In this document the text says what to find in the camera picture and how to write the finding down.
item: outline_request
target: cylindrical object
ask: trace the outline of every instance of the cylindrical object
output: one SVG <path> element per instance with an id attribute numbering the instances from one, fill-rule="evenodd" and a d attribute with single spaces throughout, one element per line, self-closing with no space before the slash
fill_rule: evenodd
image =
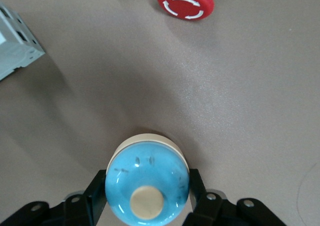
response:
<path id="1" fill-rule="evenodd" d="M 183 20 L 201 20 L 214 10 L 214 0 L 158 0 L 170 15 Z"/>
<path id="2" fill-rule="evenodd" d="M 128 225 L 166 225 L 188 199 L 187 162 L 166 137 L 150 133 L 133 136 L 110 160 L 105 195 L 114 214 Z"/>

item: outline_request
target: beige button top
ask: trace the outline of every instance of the beige button top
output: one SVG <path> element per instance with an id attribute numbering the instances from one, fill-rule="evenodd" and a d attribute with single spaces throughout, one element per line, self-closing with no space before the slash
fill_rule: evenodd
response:
<path id="1" fill-rule="evenodd" d="M 130 207 L 138 218 L 151 220 L 161 213 L 164 207 L 164 197 L 155 187 L 142 186 L 131 195 Z"/>

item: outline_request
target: screw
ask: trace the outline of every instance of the screw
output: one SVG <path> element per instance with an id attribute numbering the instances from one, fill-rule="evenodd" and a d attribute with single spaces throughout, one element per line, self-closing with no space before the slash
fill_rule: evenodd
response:
<path id="1" fill-rule="evenodd" d="M 38 204 L 36 204 L 35 206 L 33 206 L 33 207 L 31 208 L 31 211 L 34 212 L 34 211 L 39 210 L 40 208 L 41 208 L 41 203 L 38 203 Z"/>
<path id="2" fill-rule="evenodd" d="M 245 201 L 243 201 L 244 205 L 247 206 L 248 208 L 252 208 L 255 206 L 254 202 L 252 202 L 249 199 L 246 199 Z"/>
<path id="3" fill-rule="evenodd" d="M 79 196 L 74 197 L 73 199 L 71 199 L 71 203 L 78 202 L 79 200 L 80 200 L 80 197 L 79 197 Z"/>
<path id="4" fill-rule="evenodd" d="M 216 200 L 216 199 L 217 199 L 216 195 L 215 195 L 214 193 L 212 193 L 212 192 L 208 193 L 208 194 L 206 195 L 206 198 L 207 198 L 208 200 Z"/>

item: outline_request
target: blue dome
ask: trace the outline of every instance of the blue dome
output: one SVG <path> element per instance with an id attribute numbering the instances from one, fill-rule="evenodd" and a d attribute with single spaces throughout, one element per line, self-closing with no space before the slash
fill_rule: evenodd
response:
<path id="1" fill-rule="evenodd" d="M 159 190 L 163 208 L 152 219 L 137 217 L 131 207 L 133 192 L 143 186 Z M 113 213 L 131 226 L 163 226 L 183 210 L 189 195 L 189 172 L 181 157 L 165 144 L 134 143 L 111 162 L 105 179 L 105 195 Z"/>

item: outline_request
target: gray surface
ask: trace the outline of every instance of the gray surface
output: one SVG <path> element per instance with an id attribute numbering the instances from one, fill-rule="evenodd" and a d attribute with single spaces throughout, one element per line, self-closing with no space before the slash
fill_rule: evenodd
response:
<path id="1" fill-rule="evenodd" d="M 0 82 L 0 221 L 83 190 L 156 131 L 231 202 L 320 224 L 320 0 L 215 0 L 199 22 L 156 0 L 2 1 L 47 55 Z"/>

